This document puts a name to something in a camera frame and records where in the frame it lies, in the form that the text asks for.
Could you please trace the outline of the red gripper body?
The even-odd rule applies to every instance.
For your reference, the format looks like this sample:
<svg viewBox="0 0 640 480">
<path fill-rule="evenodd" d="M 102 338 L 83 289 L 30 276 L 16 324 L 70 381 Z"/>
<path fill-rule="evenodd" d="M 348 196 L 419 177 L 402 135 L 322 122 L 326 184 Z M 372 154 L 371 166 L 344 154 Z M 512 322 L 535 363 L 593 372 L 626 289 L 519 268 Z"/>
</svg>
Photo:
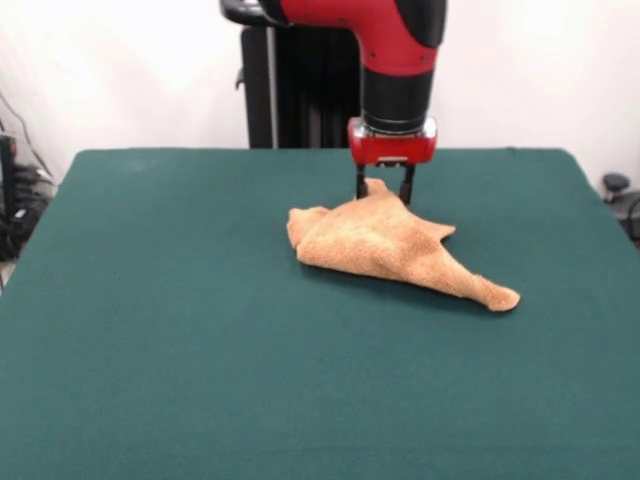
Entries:
<svg viewBox="0 0 640 480">
<path fill-rule="evenodd" d="M 437 134 L 434 118 L 427 118 L 417 132 L 408 135 L 375 132 L 362 118 L 351 118 L 348 123 L 349 148 L 356 165 L 429 162 L 435 153 Z"/>
</svg>

